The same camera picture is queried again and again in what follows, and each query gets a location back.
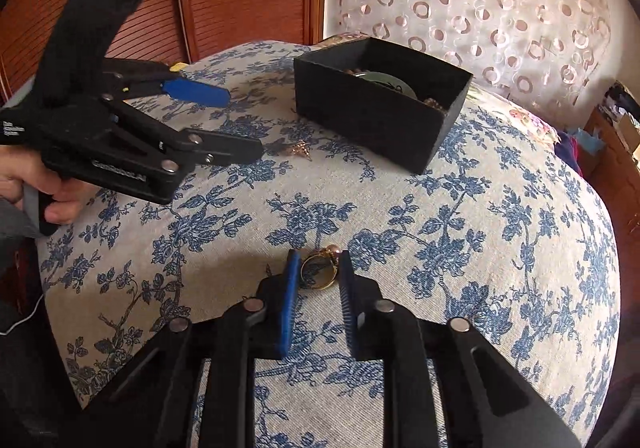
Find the screw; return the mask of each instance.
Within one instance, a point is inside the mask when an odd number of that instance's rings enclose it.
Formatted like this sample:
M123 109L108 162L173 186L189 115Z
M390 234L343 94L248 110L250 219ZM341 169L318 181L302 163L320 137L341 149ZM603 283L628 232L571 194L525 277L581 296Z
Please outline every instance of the screw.
M189 326L189 320L178 316L169 322L169 329L172 333L181 333Z
M180 168L180 165L178 165L175 161L172 161L170 159L163 159L162 160L162 170L166 170L167 172L177 172L178 169Z
M451 327L455 332L458 333L466 333L469 329L471 329L471 325L469 324L468 320L459 316L451 319L451 321L449 322L449 327Z
M259 298L247 298L242 305L250 313L256 313L264 307L264 302Z
M380 311L380 313L391 313L391 311L396 308L395 304L391 300L384 299L376 301L376 303L373 304L373 307Z

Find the yellow object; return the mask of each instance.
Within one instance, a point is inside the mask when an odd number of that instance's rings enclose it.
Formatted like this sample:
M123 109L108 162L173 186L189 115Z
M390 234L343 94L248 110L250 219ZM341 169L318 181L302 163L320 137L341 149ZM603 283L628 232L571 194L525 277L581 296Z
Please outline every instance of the yellow object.
M182 69L184 69L185 67L187 67L189 64L185 64L184 62L178 62L176 64L173 64L170 68L169 71L177 73L178 71L181 71Z

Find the human hand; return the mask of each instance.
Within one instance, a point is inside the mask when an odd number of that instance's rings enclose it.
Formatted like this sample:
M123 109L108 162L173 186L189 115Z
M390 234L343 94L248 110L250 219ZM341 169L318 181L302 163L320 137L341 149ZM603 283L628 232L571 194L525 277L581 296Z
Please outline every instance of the human hand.
M22 183L51 195L44 218L54 224L70 224L98 187L77 179L61 180L44 166L37 152L23 147L0 145L0 197L22 207Z

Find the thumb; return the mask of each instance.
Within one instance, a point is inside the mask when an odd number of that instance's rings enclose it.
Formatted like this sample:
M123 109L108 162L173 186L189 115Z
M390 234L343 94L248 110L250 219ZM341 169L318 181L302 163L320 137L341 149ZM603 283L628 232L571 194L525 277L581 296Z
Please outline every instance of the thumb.
M59 175L44 166L38 152L23 147L0 146L0 177L24 181L48 194L62 185Z

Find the white cable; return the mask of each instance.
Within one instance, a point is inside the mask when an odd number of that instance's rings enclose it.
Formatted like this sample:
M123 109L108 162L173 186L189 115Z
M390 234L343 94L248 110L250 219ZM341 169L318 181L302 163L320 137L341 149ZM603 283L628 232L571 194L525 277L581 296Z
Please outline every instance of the white cable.
M28 319L30 319L34 314L36 314L36 311L38 310L38 306L40 304L40 300L42 300L42 298L44 297L44 293L42 295L40 295L40 298L38 298L38 301L36 302L35 307L33 308L33 311L31 311L31 314L27 317L27 318L23 318L20 321L17 321L16 323L14 323L11 327L9 327L9 329L7 329L5 332L0 332L0 336L7 336L11 331L13 331L16 327L18 327L18 325L20 325L21 323L25 323Z

